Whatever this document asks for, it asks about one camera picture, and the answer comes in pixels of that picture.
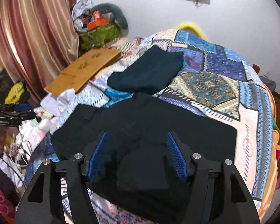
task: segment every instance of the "pink curtain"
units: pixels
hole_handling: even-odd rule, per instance
[[[0,0],[0,71],[23,78],[39,102],[44,88],[78,57],[76,0]]]

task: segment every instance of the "bed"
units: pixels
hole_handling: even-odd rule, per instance
[[[110,92],[108,77],[124,71],[152,45],[170,52],[183,52],[183,67],[172,82],[153,95],[201,117],[209,117],[237,130],[234,163],[244,179],[260,220],[269,208],[276,182],[280,157],[280,131],[276,126],[275,102],[252,66],[239,54],[208,43],[184,30],[169,29],[147,38],[120,38],[106,45],[122,52],[122,58],[102,69],[67,105],[36,151],[27,168],[28,184],[45,158],[58,161],[50,134],[62,127],[78,104],[110,107],[131,94]],[[61,180],[66,221],[72,223],[66,181]],[[101,224],[152,223],[135,216],[89,190],[89,196]]]

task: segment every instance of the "white bottle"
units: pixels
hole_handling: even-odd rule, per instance
[[[46,134],[52,125],[53,123],[49,119],[42,119],[41,122],[38,123],[38,129]]]

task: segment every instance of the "black cloth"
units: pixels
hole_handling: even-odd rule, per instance
[[[78,105],[52,136],[60,159],[89,153],[103,132],[110,142],[99,174],[87,186],[127,211],[158,223],[174,223],[189,199],[188,185],[175,171],[167,132],[175,131],[209,160],[234,159],[237,131],[210,118],[143,93],[112,105]]]
[[[183,52],[167,52],[153,45],[123,72],[113,72],[107,84],[123,92],[155,94],[171,82],[183,64]]]

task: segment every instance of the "green bag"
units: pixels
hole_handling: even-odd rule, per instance
[[[119,27],[113,22],[96,27],[85,33],[79,32],[78,34],[80,36],[80,46],[85,51],[101,48],[106,43],[121,37]]]

